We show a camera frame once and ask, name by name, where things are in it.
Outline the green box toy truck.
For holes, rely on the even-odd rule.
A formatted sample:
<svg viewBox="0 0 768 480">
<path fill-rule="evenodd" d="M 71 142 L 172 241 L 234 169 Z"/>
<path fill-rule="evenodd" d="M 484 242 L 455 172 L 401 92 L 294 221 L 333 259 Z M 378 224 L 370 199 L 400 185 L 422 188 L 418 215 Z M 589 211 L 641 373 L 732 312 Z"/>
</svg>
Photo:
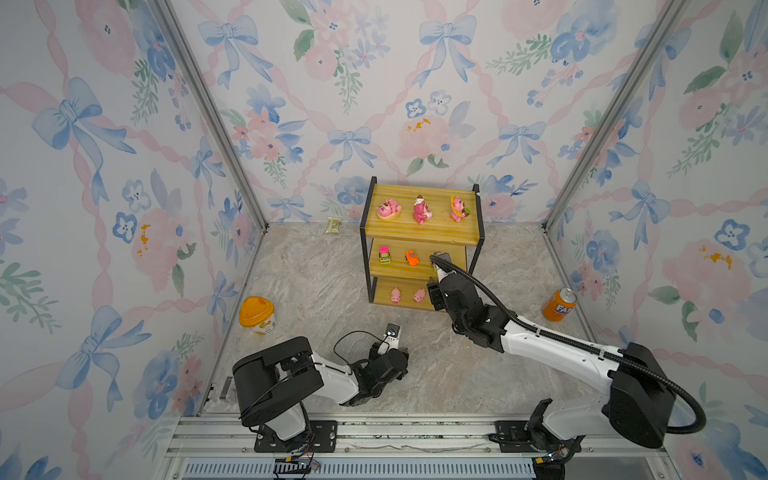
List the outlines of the green box toy truck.
<svg viewBox="0 0 768 480">
<path fill-rule="evenodd" d="M 444 252 L 434 252 L 430 255 L 430 261 L 433 265 L 444 265 L 450 261 L 450 256 Z"/>
</svg>

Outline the orange toy truck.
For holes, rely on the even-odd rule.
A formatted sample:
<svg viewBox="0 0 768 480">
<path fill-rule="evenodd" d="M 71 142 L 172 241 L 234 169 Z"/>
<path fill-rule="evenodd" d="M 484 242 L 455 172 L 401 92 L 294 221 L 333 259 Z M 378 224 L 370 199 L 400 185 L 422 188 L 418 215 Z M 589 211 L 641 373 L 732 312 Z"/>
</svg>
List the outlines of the orange toy truck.
<svg viewBox="0 0 768 480">
<path fill-rule="evenodd" d="M 411 267 L 415 267 L 420 263 L 420 260 L 414 250 L 408 250 L 405 253 L 405 260 Z"/>
</svg>

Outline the pink green toy car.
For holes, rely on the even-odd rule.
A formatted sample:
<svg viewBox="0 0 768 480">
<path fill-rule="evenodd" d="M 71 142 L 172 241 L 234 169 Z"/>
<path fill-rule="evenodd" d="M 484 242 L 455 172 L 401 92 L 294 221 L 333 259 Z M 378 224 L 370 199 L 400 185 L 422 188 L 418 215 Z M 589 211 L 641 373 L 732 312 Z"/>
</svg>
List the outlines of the pink green toy car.
<svg viewBox="0 0 768 480">
<path fill-rule="evenodd" d="M 390 249 L 387 245 L 379 247 L 379 264 L 389 265 L 392 262 Z"/>
</svg>

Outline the pink bear sunflower toy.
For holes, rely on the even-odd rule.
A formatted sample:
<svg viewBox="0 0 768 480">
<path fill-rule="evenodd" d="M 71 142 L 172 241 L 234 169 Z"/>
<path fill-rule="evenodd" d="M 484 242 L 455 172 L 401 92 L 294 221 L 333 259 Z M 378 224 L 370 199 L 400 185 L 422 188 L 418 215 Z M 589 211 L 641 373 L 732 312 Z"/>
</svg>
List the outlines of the pink bear sunflower toy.
<svg viewBox="0 0 768 480">
<path fill-rule="evenodd" d="M 450 216 L 451 218 L 456 222 L 460 223 L 464 218 L 468 217 L 471 214 L 471 210 L 466 205 L 465 201 L 457 196 L 454 195 L 451 197 L 451 212 Z"/>
</svg>

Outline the pink bear cream toy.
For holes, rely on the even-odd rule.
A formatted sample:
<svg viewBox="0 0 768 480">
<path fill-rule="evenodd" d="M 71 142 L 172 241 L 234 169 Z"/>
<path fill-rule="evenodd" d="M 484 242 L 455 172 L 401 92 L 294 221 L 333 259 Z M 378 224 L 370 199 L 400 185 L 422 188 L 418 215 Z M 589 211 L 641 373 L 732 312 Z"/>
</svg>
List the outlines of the pink bear cream toy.
<svg viewBox="0 0 768 480">
<path fill-rule="evenodd" d="M 426 199 L 422 195 L 418 195 L 413 205 L 413 218 L 417 224 L 423 225 L 429 221 L 433 216 L 433 213 L 429 209 Z"/>
</svg>

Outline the pink bear donut toy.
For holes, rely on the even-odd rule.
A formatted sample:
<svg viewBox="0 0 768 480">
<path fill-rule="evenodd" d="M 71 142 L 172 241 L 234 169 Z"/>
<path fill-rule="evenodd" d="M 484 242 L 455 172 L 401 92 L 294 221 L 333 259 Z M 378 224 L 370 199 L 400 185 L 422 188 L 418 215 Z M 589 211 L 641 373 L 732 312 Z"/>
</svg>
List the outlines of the pink bear donut toy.
<svg viewBox="0 0 768 480">
<path fill-rule="evenodd" d="M 397 220 L 402 213 L 402 206 L 394 199 L 386 199 L 376 208 L 376 215 L 382 221 Z"/>
</svg>

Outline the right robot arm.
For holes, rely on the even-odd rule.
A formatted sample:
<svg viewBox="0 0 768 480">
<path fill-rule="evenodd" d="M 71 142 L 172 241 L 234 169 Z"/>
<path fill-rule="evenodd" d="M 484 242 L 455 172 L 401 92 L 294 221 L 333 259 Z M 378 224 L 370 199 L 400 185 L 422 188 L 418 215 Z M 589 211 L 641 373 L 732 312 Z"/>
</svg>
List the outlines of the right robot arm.
<svg viewBox="0 0 768 480">
<path fill-rule="evenodd" d="M 662 447 L 676 396 L 645 347 L 582 343 L 531 324 L 484 303 L 475 284 L 461 274 L 441 274 L 428 281 L 427 291 L 434 308 L 448 313 L 454 332 L 475 345 L 535 360 L 595 390 L 570 401 L 540 401 L 526 424 L 504 435 L 503 442 L 552 452 L 572 449 L 588 435 L 619 435 L 641 447 Z"/>
</svg>

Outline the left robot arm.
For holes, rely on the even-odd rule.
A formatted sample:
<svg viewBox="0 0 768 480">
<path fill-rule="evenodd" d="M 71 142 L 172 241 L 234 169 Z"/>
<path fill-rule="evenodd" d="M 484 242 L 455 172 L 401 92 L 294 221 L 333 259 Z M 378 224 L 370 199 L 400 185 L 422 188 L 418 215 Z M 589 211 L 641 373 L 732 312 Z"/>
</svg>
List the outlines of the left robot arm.
<svg viewBox="0 0 768 480">
<path fill-rule="evenodd" d="M 238 360 L 232 367 L 239 420 L 248 428 L 265 427 L 282 442 L 311 431 L 304 400 L 317 396 L 343 407 L 357 407 L 382 395 L 408 373 L 409 353 L 389 330 L 368 356 L 337 364 L 315 353 L 309 339 L 294 337 Z"/>
</svg>

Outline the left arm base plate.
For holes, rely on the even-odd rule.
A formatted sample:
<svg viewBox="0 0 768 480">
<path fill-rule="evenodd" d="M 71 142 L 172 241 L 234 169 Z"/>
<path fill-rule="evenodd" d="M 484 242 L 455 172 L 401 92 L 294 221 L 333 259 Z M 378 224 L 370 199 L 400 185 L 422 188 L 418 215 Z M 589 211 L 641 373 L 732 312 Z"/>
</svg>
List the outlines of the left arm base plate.
<svg viewBox="0 0 768 480">
<path fill-rule="evenodd" d="M 297 435 L 282 439 L 267 425 L 256 430 L 253 450 L 256 453 L 333 453 L 337 443 L 338 423 L 332 420 L 310 420 Z"/>
</svg>

